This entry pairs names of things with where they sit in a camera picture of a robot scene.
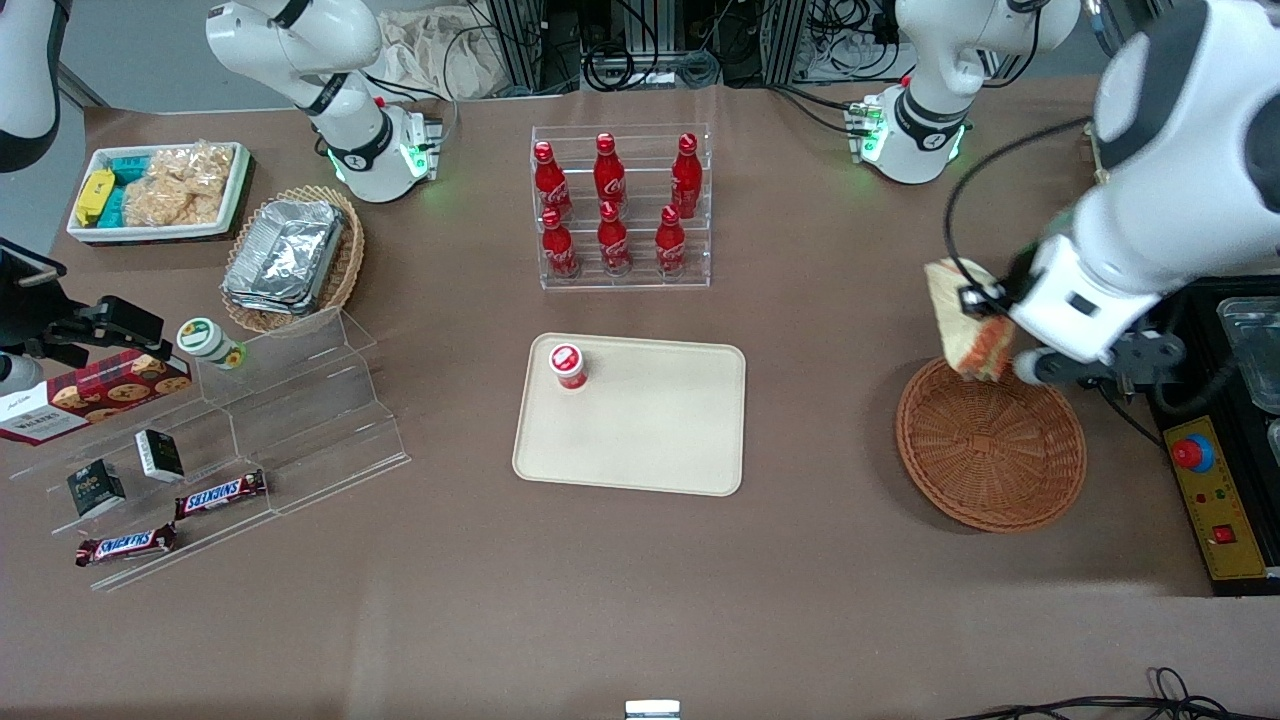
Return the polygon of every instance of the red emergency stop button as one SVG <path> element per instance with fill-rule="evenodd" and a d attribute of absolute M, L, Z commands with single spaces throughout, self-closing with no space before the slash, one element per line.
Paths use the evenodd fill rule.
<path fill-rule="evenodd" d="M 1202 434 L 1189 434 L 1170 448 L 1174 464 L 1192 473 L 1207 473 L 1213 466 L 1213 446 Z"/>

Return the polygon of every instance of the beige tray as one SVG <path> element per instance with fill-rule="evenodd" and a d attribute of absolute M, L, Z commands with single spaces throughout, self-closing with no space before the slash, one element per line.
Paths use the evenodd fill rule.
<path fill-rule="evenodd" d="M 586 384 L 547 356 L 572 342 Z M 723 497 L 742 482 L 746 357 L 731 345 L 548 333 L 529 350 L 511 465 L 526 480 Z"/>

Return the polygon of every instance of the yellow snack package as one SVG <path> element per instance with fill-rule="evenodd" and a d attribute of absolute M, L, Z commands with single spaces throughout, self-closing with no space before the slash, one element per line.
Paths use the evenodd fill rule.
<path fill-rule="evenodd" d="M 79 197 L 76 199 L 76 219 L 81 227 L 87 228 L 97 222 L 114 188 L 115 174 L 111 170 L 102 168 L 90 173 L 84 190 L 81 190 Z"/>

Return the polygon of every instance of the candy bar wrapper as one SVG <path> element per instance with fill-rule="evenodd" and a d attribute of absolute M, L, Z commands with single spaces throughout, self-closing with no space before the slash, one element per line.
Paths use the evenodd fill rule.
<path fill-rule="evenodd" d="M 110 539 L 87 539 L 76 551 L 76 565 L 87 568 L 111 560 L 172 552 L 175 547 L 178 547 L 178 530 L 169 523 L 145 533 Z"/>
<path fill-rule="evenodd" d="M 266 492 L 266 482 L 262 479 L 262 471 L 256 470 L 229 483 L 223 483 L 204 492 L 197 492 L 196 495 L 174 500 L 174 505 L 177 507 L 174 507 L 173 519 L 174 521 L 178 521 L 196 512 L 206 512 L 237 500 L 252 497 L 264 492 Z"/>

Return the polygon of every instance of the jar lid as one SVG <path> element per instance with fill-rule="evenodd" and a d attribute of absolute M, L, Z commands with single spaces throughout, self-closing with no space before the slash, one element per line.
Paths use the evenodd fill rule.
<path fill-rule="evenodd" d="M 212 352 L 223 342 L 223 329 L 209 318 L 192 318 L 178 328 L 178 347 L 200 356 Z"/>
<path fill-rule="evenodd" d="M 573 343 L 562 342 L 552 348 L 550 364 L 557 375 L 576 375 L 582 369 L 582 351 Z"/>

